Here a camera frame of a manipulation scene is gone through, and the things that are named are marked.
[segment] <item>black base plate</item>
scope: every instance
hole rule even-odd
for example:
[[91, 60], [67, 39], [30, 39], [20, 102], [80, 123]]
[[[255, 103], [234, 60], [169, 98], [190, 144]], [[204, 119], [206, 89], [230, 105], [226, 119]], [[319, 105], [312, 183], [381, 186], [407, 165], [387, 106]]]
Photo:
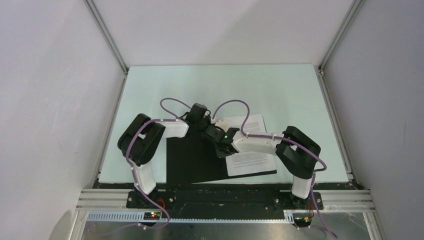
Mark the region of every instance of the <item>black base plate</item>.
[[[321, 194], [314, 193], [323, 209]], [[155, 191], [149, 197], [159, 205], [163, 203], [172, 218], [220, 220], [271, 220], [284, 219], [283, 210], [304, 209], [293, 205], [290, 192], [275, 189], [232, 190], [166, 190]], [[126, 202], [128, 209], [156, 209], [138, 191], [130, 191]]]

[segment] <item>black paper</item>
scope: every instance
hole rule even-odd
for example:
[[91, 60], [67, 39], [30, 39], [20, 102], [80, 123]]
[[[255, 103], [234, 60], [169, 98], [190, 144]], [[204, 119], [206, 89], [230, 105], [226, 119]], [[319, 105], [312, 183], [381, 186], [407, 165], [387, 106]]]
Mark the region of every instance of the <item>black paper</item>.
[[166, 139], [166, 183], [202, 183], [223, 179], [276, 174], [277, 170], [228, 176], [225, 158], [218, 158], [214, 145], [201, 134]]

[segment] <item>purple cable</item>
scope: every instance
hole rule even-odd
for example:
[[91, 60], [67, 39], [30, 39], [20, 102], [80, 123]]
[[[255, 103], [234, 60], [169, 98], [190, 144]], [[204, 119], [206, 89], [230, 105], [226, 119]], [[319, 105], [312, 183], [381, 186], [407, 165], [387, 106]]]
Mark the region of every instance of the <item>purple cable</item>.
[[178, 121], [178, 119], [150, 119], [145, 124], [143, 124], [143, 126], [141, 126], [140, 129], [135, 133], [134, 137], [131, 139], [131, 142], [128, 145], [128, 149], [126, 150], [126, 154], [125, 154], [126, 162], [131, 166], [132, 177], [134, 178], [135, 186], [136, 186], [137, 190], [140, 191], [140, 193], [143, 195], [143, 197], [145, 199], [147, 199], [151, 204], [153, 204], [157, 208], [159, 208], [166, 215], [166, 223], [164, 225], [161, 225], [161, 226], [146, 226], [146, 225], [143, 225], [143, 227], [146, 228], [146, 229], [161, 229], [161, 228], [165, 227], [166, 225], [168, 225], [170, 223], [171, 217], [170, 217], [170, 214], [162, 206], [160, 206], [155, 201], [150, 199], [147, 196], [147, 194], [142, 190], [140, 184], [138, 183], [138, 179], [137, 179], [137, 175], [136, 175], [136, 171], [135, 171], [135, 166], [134, 166], [135, 164], [133, 165], [133, 163], [130, 161], [130, 151], [131, 151], [131, 148], [134, 145], [134, 142], [139, 137], [139, 134], [143, 131], [143, 129], [145, 129], [145, 127], [147, 125], [149, 125], [153, 122], [161, 122], [161, 121], [163, 121], [163, 122], [175, 122], [175, 121]]
[[172, 111], [170, 111], [170, 110], [166, 109], [166, 108], [164, 107], [164, 105], [162, 104], [162, 102], [163, 102], [163, 101], [165, 101], [165, 100], [173, 100], [173, 101], [179, 102], [180, 104], [182, 104], [182, 105], [186, 106], [187, 108], [191, 109], [191, 107], [190, 107], [189, 105], [185, 104], [183, 101], [178, 100], [178, 99], [176, 99], [176, 98], [172, 98], [172, 97], [165, 97], [164, 99], [160, 100], [160, 102], [159, 102], [160, 107], [161, 107], [163, 110], [165, 110], [165, 112], [167, 112], [167, 113], [169, 113], [169, 114], [173, 115], [175, 118], [178, 118], [178, 115], [177, 115], [177, 114], [175, 114], [175, 113], [173, 113]]
[[[240, 127], [240, 132], [241, 132], [241, 134], [243, 134], [243, 136], [245, 136], [245, 137], [249, 136], [249, 137], [253, 137], [253, 138], [263, 138], [263, 139], [272, 139], [273, 138], [272, 135], [263, 135], [263, 134], [249, 134], [248, 135], [245, 132], [245, 129], [244, 129], [245, 128], [245, 124], [248, 121], [248, 118], [249, 118], [249, 115], [250, 115], [251, 110], [250, 110], [249, 105], [245, 101], [243, 101], [243, 100], [233, 99], [233, 100], [228, 100], [228, 101], [222, 103], [221, 105], [218, 106], [218, 108], [216, 108], [215, 112], [213, 113], [212, 118], [215, 119], [215, 116], [216, 116], [218, 110], [222, 106], [224, 106], [226, 104], [229, 104], [229, 103], [234, 103], [234, 102], [238, 102], [238, 103], [244, 104], [246, 106], [246, 109], [247, 109], [246, 118], [244, 118], [243, 123], [241, 124], [241, 127]], [[323, 160], [321, 160], [317, 155], [315, 155], [313, 152], [311, 152], [309, 149], [307, 149], [306, 147], [302, 146], [301, 144], [299, 144], [299, 143], [297, 143], [297, 142], [295, 142], [295, 141], [293, 141], [291, 139], [288, 139], [286, 137], [281, 137], [281, 136], [275, 136], [274, 139], [283, 140], [283, 141], [288, 142], [288, 143], [290, 143], [292, 145], [295, 145], [296, 147], [298, 147], [298, 148], [302, 149], [303, 151], [305, 151], [307, 154], [311, 155], [317, 162], [319, 162], [322, 165], [322, 168], [315, 170], [315, 172], [322, 172], [322, 171], [325, 171], [327, 169], [327, 165], [324, 163]]]
[[297, 143], [297, 142], [295, 142], [295, 141], [293, 141], [293, 140], [291, 140], [289, 138], [281, 137], [281, 136], [274, 136], [273, 137], [272, 135], [263, 135], [263, 134], [246, 134], [246, 132], [244, 130], [244, 127], [245, 127], [246, 122], [248, 121], [248, 118], [249, 118], [249, 115], [250, 115], [250, 112], [251, 111], [250, 111], [249, 105], [245, 101], [243, 101], [243, 100], [233, 99], [233, 100], [228, 100], [228, 101], [222, 103], [221, 105], [218, 106], [218, 108], [216, 108], [215, 112], [213, 113], [212, 119], [215, 119], [215, 115], [217, 114], [218, 110], [222, 106], [224, 106], [224, 105], [226, 105], [228, 103], [233, 103], [233, 102], [242, 103], [242, 104], [244, 104], [246, 106], [246, 109], [247, 109], [246, 118], [244, 118], [244, 121], [243, 121], [243, 123], [241, 124], [241, 127], [240, 127], [240, 132], [241, 132], [241, 134], [243, 136], [245, 136], [245, 137], [253, 137], [253, 138], [264, 138], [264, 139], [273, 139], [274, 138], [274, 139], [278, 139], [278, 140], [282, 140], [282, 141], [288, 142], [288, 143], [290, 143], [292, 145], [295, 145], [296, 147], [302, 149], [303, 151], [305, 151], [307, 154], [309, 154], [311, 157], [313, 157], [317, 162], [319, 162], [322, 165], [322, 168], [319, 168], [319, 169], [316, 169], [316, 170], [313, 171], [312, 181], [311, 181], [311, 184], [310, 184], [310, 195], [312, 196], [312, 200], [313, 200], [313, 204], [315, 205], [316, 213], [318, 214], [319, 219], [321, 219], [321, 222], [324, 225], [324, 227], [322, 227], [322, 226], [311, 226], [311, 228], [325, 229], [328, 233], [330, 233], [330, 235], [333, 238], [339, 239], [337, 237], [337, 235], [329, 229], [329, 227], [327, 226], [326, 222], [324, 221], [323, 216], [321, 215], [320, 210], [318, 209], [317, 202], [315, 201], [315, 197], [314, 197], [315, 173], [316, 172], [322, 172], [322, 171], [325, 171], [327, 169], [327, 165], [324, 163], [324, 161], [321, 160], [317, 155], [315, 155], [313, 152], [311, 152], [306, 147], [302, 146], [301, 144], [299, 144], [299, 143]]

